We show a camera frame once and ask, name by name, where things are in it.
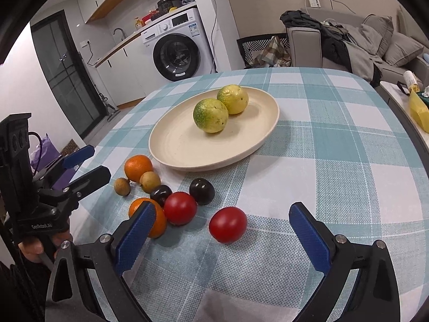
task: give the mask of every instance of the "white sticker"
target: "white sticker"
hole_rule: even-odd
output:
[[[196,23],[191,24],[189,26],[189,30],[190,30],[190,34],[192,35],[192,37],[199,35],[199,30],[198,30],[198,27],[197,27]]]

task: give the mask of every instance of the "dining table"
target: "dining table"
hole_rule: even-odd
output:
[[[265,143],[241,161],[205,172],[173,170],[149,152],[157,121],[184,100],[229,84],[273,96],[279,121]],[[387,244],[395,270],[401,321],[410,321],[429,295],[429,180],[406,131],[363,79],[322,68],[254,68],[171,82],[135,106],[95,147],[75,178],[103,165],[110,183],[81,200],[71,215],[76,244],[113,233],[130,204],[149,197],[137,183],[122,197],[113,184],[134,155],[151,158],[163,184],[189,191],[209,180],[214,200],[198,206],[187,225],[168,225],[147,239],[130,271],[132,294],[153,322],[290,322],[311,297],[317,272],[288,213],[302,202],[335,234],[353,243]],[[247,230],[225,245],[210,234],[211,217],[235,206]],[[358,270],[352,270],[331,313],[342,313]],[[116,321],[97,280],[91,280],[109,321]]]

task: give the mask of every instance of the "yellow-green fruit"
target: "yellow-green fruit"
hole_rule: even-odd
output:
[[[217,92],[217,99],[225,104],[230,115],[243,112],[249,103],[247,92],[238,85],[228,85],[221,88]]]
[[[208,98],[198,102],[194,108],[194,122],[207,133],[222,131],[227,125],[228,109],[217,99]]]
[[[146,172],[140,178],[140,185],[146,193],[151,193],[153,189],[161,185],[161,179],[155,172]]]
[[[120,196],[128,196],[131,192],[130,181],[125,178],[118,178],[114,182],[114,191]]]

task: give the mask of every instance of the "black plum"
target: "black plum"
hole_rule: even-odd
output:
[[[208,180],[197,178],[190,184],[189,194],[199,205],[206,205],[215,198],[215,188]]]
[[[172,194],[173,192],[167,185],[160,185],[157,186],[152,192],[151,192],[151,199],[158,202],[158,204],[161,207],[164,207],[166,199]]]

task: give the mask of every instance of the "beige plate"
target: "beige plate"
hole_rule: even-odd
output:
[[[216,98],[219,89],[200,93],[167,112],[149,137],[149,151],[162,164],[192,172],[214,170],[240,161],[255,152],[277,124],[280,109],[275,99],[262,90],[243,87],[249,105],[230,115],[222,132],[205,133],[194,123],[195,105]]]

